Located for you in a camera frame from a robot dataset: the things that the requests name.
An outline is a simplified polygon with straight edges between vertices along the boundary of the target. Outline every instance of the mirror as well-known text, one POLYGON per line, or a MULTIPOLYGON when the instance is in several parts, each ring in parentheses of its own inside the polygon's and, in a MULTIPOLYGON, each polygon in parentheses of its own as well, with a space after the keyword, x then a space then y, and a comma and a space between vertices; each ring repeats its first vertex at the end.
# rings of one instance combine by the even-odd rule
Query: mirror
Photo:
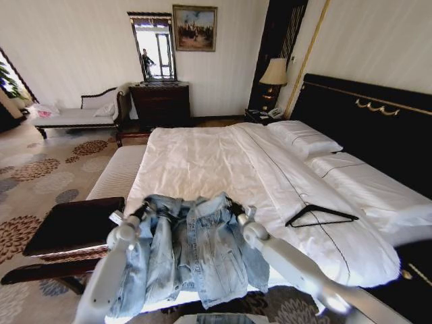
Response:
POLYGON ((177 81, 171 14, 128 12, 144 81, 177 81))

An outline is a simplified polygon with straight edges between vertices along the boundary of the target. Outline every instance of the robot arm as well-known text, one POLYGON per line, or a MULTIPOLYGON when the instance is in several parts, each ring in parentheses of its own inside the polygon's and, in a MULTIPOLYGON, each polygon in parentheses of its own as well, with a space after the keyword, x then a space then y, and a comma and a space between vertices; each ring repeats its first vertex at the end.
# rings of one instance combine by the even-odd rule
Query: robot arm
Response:
POLYGON ((120 281, 126 267, 126 251, 133 249, 136 243, 139 225, 148 205, 139 209, 123 220, 123 214, 114 212, 121 219, 119 226, 108 235, 110 249, 94 268, 93 274, 78 303, 74 324, 101 324, 109 312, 120 287, 120 281))
MULTIPOLYGON (((142 205, 108 235, 111 251, 96 265, 78 304, 75 324, 104 323, 120 286, 126 266, 126 251, 136 243, 139 224, 147 207, 142 205)), ((253 213, 253 209, 244 213, 243 208, 237 208, 233 212, 244 239, 259 250, 276 271, 295 288, 310 294, 332 311, 349 313, 349 323, 410 323, 364 290, 330 280, 311 258, 286 241, 270 236, 260 223, 254 222, 247 215, 253 213)))
POLYGON ((308 256, 288 242, 274 238, 246 214, 237 216, 244 239, 295 288, 310 294, 339 314, 350 314, 351 323, 410 323, 361 288, 343 286, 329 279, 308 256))

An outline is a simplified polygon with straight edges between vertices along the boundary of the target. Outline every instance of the framed painting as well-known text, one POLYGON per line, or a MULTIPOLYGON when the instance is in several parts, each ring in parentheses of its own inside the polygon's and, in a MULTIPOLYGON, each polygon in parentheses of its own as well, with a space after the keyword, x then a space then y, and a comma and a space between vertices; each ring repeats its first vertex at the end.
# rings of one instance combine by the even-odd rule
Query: framed painting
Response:
POLYGON ((216 50, 216 7, 173 5, 173 22, 177 51, 216 50))

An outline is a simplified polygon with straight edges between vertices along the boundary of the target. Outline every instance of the pillowcase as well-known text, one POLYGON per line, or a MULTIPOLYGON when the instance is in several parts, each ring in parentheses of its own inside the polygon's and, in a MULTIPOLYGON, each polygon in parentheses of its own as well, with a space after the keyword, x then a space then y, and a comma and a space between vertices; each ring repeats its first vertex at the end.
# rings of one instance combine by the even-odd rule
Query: pillowcase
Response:
POLYGON ((315 157, 306 164, 382 232, 432 225, 432 200, 348 153, 315 157))
POLYGON ((312 157, 339 152, 343 148, 326 135, 298 120, 286 120, 267 126, 298 158, 305 161, 312 157))
POLYGON ((40 103, 34 103, 31 108, 36 109, 38 116, 41 118, 50 118, 60 115, 60 110, 54 106, 41 105, 40 103))
POLYGON ((93 117, 97 116, 112 116, 115 113, 115 105, 114 103, 107 103, 103 105, 101 108, 97 109, 94 113, 93 117))

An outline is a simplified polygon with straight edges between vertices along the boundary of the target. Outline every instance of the denim jacket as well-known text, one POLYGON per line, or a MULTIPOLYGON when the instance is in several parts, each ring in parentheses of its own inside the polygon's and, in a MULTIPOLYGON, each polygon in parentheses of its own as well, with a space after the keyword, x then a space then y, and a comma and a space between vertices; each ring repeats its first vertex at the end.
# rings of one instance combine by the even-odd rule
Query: denim jacket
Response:
POLYGON ((181 290, 197 291, 205 308, 243 297, 248 283, 267 291, 269 266, 244 241, 224 192, 211 200, 154 194, 145 201, 151 212, 127 255, 111 316, 134 316, 144 303, 175 299, 181 290))

